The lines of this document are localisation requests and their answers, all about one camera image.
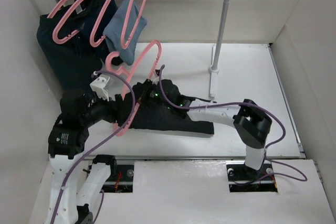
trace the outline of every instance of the white table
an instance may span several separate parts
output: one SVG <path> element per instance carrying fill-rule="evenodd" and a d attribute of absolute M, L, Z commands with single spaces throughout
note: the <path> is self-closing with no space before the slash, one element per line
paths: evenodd
<path fill-rule="evenodd" d="M 138 44 L 136 55 L 147 44 Z M 166 64 L 164 77 L 171 79 L 182 94 L 208 99 L 208 67 L 211 64 L 213 44 L 162 44 L 159 67 Z M 157 49 L 144 58 L 132 84 L 143 82 L 148 75 Z M 268 150 L 271 157 L 300 157 L 295 132 L 267 45 L 223 44 L 219 61 L 217 102 L 254 100 L 272 112 L 285 125 L 285 139 Z M 114 91 L 121 92 L 116 82 Z M 89 150 L 112 133 L 112 126 L 100 122 L 89 130 L 86 142 Z M 281 136 L 281 128 L 273 123 L 268 143 Z M 235 129 L 215 124 L 215 135 L 129 130 L 123 137 L 115 137 L 93 154 L 112 154 L 118 158 L 216 158 L 243 157 L 245 145 Z"/>
<path fill-rule="evenodd" d="M 105 194 L 96 224 L 335 224 L 313 161 L 286 163 L 308 181 L 276 176 L 278 193 L 230 193 L 225 161 L 136 162 L 133 193 Z M 274 171 L 300 176 L 277 164 Z M 29 224 L 44 222 L 50 183 L 48 164 Z"/>

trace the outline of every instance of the white wall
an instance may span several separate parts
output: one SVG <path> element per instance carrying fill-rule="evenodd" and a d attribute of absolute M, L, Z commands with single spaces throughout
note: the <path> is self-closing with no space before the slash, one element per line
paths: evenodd
<path fill-rule="evenodd" d="M 335 43 L 335 0 L 300 0 L 272 46 L 304 150 L 318 162 L 334 215 Z"/>
<path fill-rule="evenodd" d="M 0 219 L 28 223 L 60 90 L 36 40 L 30 0 L 0 0 Z"/>
<path fill-rule="evenodd" d="M 273 42 L 297 1 L 231 0 L 225 41 Z M 222 4 L 223 0 L 148 0 L 144 16 L 149 23 L 140 39 L 215 42 Z"/>

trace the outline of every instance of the gray-blue garment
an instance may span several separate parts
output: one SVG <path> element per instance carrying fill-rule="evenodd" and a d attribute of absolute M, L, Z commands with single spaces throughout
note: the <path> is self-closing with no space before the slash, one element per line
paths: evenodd
<path fill-rule="evenodd" d="M 113 18 L 109 24 L 104 29 L 103 34 L 106 35 L 106 43 L 110 52 L 118 51 L 120 53 L 120 58 L 127 64 L 132 65 L 134 63 L 134 53 L 136 43 L 138 42 L 139 36 L 143 28 L 147 25 L 147 20 L 143 17 L 140 18 L 138 27 L 135 30 L 134 36 L 127 49 L 123 49 L 120 44 L 121 31 L 124 25 L 125 16 L 130 0 L 124 0 L 119 6 L 117 12 L 114 14 Z M 131 31 L 134 27 L 135 21 L 138 17 L 139 10 L 136 3 L 133 2 L 130 18 L 128 21 L 125 42 L 128 40 Z"/>

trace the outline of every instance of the clothing tag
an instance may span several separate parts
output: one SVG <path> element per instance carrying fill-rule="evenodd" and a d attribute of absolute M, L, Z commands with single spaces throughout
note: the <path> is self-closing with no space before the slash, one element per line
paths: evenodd
<path fill-rule="evenodd" d="M 76 13 L 77 13 L 77 14 L 80 14 L 82 11 L 83 11 L 82 7 L 81 7 L 80 5 L 77 6 L 77 8 L 76 8 Z"/>

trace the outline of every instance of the screw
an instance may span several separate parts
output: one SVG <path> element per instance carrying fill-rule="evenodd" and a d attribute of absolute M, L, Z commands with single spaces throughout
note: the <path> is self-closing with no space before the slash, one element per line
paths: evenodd
<path fill-rule="evenodd" d="M 129 176 L 129 177 L 133 177 L 133 175 L 134 175 L 134 171 L 133 170 L 128 170 L 127 171 L 127 176 Z"/>
<path fill-rule="evenodd" d="M 229 168 L 229 169 L 227 170 L 227 173 L 228 173 L 228 175 L 229 175 L 230 177 L 232 177 L 233 175 L 235 175 L 234 170 L 233 170 L 232 168 Z"/>
<path fill-rule="evenodd" d="M 267 168 L 267 169 L 266 169 L 266 173 L 267 173 L 267 174 L 271 174 L 271 173 L 273 173 L 273 169 L 272 169 L 272 168 Z"/>

